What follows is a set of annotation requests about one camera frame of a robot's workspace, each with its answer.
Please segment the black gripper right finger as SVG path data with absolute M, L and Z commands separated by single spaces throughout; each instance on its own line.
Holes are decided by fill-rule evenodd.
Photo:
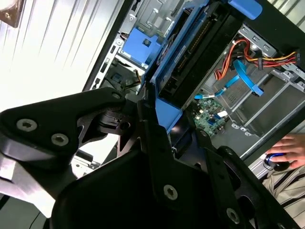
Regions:
M 197 128 L 189 111 L 184 113 L 191 143 L 186 163 L 208 176 L 217 209 L 215 229 L 296 229 L 298 225 L 264 188 L 251 170 L 227 146 L 215 148 L 209 135 Z

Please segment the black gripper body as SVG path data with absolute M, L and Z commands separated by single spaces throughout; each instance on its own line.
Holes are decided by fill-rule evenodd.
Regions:
M 148 156 L 133 151 L 68 185 L 55 202 L 53 229 L 221 229 L 208 176 L 175 161 L 153 191 Z

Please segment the bare person hand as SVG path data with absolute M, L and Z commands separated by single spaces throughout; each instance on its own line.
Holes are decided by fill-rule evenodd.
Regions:
M 305 135 L 290 134 L 284 136 L 269 150 L 266 155 L 282 153 L 281 156 L 271 158 L 272 162 L 289 162 L 290 169 L 296 169 L 305 165 Z

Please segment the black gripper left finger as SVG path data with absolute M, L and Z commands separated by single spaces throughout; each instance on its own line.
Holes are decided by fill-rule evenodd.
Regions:
M 140 194 L 164 205 L 183 203 L 181 181 L 174 175 L 177 162 L 169 157 L 166 130 L 157 118 L 156 89 L 144 85 L 143 98 L 126 99 L 106 87 L 5 110 L 0 114 L 0 178 L 5 193 L 38 205 L 53 205 L 60 194 L 78 203 L 103 202 L 111 188 L 127 178 L 102 182 L 97 173 L 79 180 L 70 164 L 80 147 L 119 136 L 119 154 L 141 150 L 148 154 L 150 174 Z

